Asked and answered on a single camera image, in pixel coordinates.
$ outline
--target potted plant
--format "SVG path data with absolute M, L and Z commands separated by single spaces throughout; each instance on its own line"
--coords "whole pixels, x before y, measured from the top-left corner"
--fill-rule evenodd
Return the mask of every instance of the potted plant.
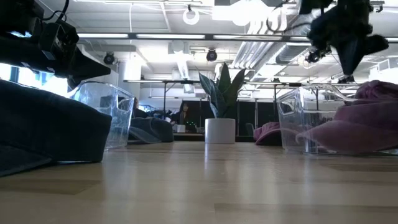
M 220 79 L 216 82 L 199 74 L 200 85 L 209 97 L 210 107 L 214 119 L 206 119 L 206 143 L 233 144 L 235 143 L 235 119 L 228 119 L 228 111 L 234 107 L 238 92 L 244 83 L 245 69 L 239 71 L 231 83 L 226 63 L 221 69 Z

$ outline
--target dark gray fabric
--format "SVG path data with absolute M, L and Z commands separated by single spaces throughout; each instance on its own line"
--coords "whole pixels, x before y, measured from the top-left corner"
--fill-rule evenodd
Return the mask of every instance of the dark gray fabric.
M 0 80 L 0 176 L 46 162 L 100 162 L 111 121 L 75 100 Z
M 174 141 L 172 125 L 158 118 L 132 119 L 130 134 L 148 144 Z

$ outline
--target table surface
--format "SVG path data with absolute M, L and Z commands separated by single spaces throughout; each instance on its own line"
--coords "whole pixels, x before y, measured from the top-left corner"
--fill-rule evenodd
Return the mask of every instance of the table surface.
M 0 178 L 0 223 L 397 223 L 395 157 L 133 145 Z

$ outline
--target wooden table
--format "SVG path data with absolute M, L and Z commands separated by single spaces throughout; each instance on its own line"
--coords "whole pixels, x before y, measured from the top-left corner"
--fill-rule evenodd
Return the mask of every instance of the wooden table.
M 0 178 L 0 223 L 398 223 L 398 160 L 134 145 Z

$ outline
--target transparent container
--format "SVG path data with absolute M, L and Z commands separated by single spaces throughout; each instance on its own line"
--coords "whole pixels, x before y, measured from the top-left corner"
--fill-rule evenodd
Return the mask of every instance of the transparent container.
M 332 151 L 310 139 L 297 138 L 297 135 L 331 121 L 339 107 L 364 101 L 369 102 L 347 98 L 329 84 L 307 85 L 284 94 L 277 99 L 283 148 L 315 154 L 355 154 Z M 397 154 L 397 150 L 383 153 Z
M 71 99 L 112 116 L 106 150 L 127 145 L 134 104 L 134 97 L 129 92 L 109 83 L 87 81 L 78 85 L 71 94 Z

